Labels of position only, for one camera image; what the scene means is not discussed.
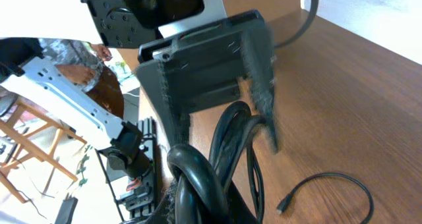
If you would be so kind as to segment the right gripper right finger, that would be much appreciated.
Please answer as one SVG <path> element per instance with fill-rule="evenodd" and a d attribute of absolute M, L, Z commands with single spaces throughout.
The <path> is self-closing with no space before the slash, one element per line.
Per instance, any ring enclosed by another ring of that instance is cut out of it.
<path fill-rule="evenodd" d="M 256 217 L 247 207 L 234 182 L 231 182 L 228 188 L 227 202 L 230 224 L 257 224 Z"/>

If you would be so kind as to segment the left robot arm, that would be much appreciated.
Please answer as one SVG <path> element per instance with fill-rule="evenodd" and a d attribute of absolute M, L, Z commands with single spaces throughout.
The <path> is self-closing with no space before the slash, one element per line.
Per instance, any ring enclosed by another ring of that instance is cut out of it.
<path fill-rule="evenodd" d="M 255 125 L 274 127 L 272 37 L 258 11 L 227 17 L 222 0 L 1 0 L 2 87 L 24 96 L 80 129 L 100 149 L 110 149 L 129 175 L 135 148 L 121 142 L 124 122 L 96 105 L 42 54 L 40 37 L 102 40 L 138 48 L 136 75 L 162 120 L 174 177 L 229 182 Z M 259 115 L 232 126 L 247 111 L 231 104 L 216 131 L 210 157 L 189 144 L 183 115 L 225 102 L 229 81 L 252 80 Z"/>

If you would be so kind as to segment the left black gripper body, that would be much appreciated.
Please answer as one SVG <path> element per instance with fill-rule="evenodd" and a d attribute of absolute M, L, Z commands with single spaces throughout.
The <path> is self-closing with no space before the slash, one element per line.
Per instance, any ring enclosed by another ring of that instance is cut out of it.
<path fill-rule="evenodd" d="M 238 78 L 246 75 L 241 33 L 252 21 L 264 22 L 257 10 L 247 11 L 139 47 L 141 63 L 164 64 L 173 99 L 182 113 L 195 113 L 241 97 Z"/>

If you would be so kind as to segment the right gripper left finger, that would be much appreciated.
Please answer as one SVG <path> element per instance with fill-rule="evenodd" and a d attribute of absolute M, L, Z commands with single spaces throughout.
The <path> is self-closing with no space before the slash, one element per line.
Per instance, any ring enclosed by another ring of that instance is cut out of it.
<path fill-rule="evenodd" d="M 176 181 L 172 181 L 164 194 L 158 207 L 148 217 L 137 217 L 123 224 L 176 224 L 175 218 L 175 194 Z"/>

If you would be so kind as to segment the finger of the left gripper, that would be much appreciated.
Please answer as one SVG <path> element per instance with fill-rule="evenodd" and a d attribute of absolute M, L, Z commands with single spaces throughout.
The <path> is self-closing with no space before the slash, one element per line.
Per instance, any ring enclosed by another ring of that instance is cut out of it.
<path fill-rule="evenodd" d="M 279 152 L 278 135 L 274 120 L 274 46 L 270 29 L 263 22 L 248 23 L 241 33 L 241 57 L 250 91 L 258 112 L 265 118 L 272 153 Z"/>
<path fill-rule="evenodd" d="M 190 116 L 174 102 L 164 64 L 160 61 L 141 63 L 135 70 L 142 92 L 160 121 L 170 148 L 189 144 Z"/>

